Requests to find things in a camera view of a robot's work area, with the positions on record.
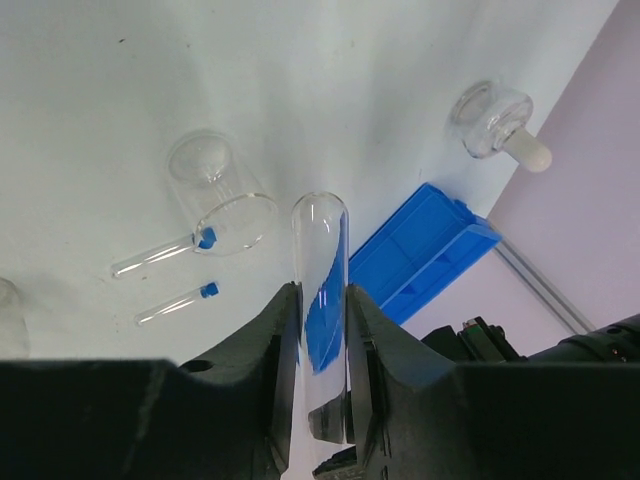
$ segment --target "large test tube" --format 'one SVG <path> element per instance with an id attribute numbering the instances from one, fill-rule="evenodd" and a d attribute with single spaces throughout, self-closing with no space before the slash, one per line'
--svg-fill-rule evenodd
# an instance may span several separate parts
<path id="1" fill-rule="evenodd" d="M 331 193 L 310 193 L 293 208 L 295 274 L 300 287 L 299 362 L 316 460 L 326 442 L 346 443 L 345 291 L 349 217 Z"/>

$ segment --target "blue stopper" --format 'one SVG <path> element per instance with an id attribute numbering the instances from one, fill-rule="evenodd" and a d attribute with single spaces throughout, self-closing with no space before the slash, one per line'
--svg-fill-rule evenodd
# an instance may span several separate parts
<path id="1" fill-rule="evenodd" d="M 218 293 L 220 293 L 220 290 L 218 289 L 218 285 L 215 282 L 212 282 L 209 285 L 205 285 L 204 287 L 200 288 L 200 296 L 202 298 L 213 297 Z"/>
<path id="2" fill-rule="evenodd" d="M 213 231 L 213 228 L 206 227 L 202 229 L 200 232 L 200 236 L 202 239 L 200 243 L 198 243 L 198 248 L 202 250 L 209 250 L 213 247 L 213 244 L 216 243 L 218 238 L 216 237 L 216 232 Z"/>

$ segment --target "blue plastic tray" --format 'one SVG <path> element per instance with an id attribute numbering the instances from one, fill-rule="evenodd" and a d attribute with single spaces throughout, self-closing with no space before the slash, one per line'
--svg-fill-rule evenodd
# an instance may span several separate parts
<path id="1" fill-rule="evenodd" d="M 402 324 L 500 240 L 464 203 L 425 183 L 351 257 L 349 281 Z"/>

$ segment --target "white tabletop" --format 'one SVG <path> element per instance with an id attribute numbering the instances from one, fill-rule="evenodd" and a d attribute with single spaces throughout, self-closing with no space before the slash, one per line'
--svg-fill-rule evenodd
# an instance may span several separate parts
<path id="1" fill-rule="evenodd" d="M 0 276 L 34 357 L 184 361 L 293 278 L 289 214 L 311 190 L 351 213 L 355 250 L 421 183 L 487 214 L 515 169 L 445 133 L 471 84 L 527 92 L 536 132 L 616 0 L 30 0 L 0 5 Z M 164 180 L 185 133 L 230 135 L 278 202 L 254 249 L 109 266 L 188 233 Z M 203 283 L 221 294 L 138 328 Z"/>

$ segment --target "blue container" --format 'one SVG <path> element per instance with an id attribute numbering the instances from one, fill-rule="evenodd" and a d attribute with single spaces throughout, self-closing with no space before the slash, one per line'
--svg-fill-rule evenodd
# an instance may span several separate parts
<path id="1" fill-rule="evenodd" d="M 349 281 L 402 324 L 500 240 L 464 203 L 425 183 L 351 257 Z"/>

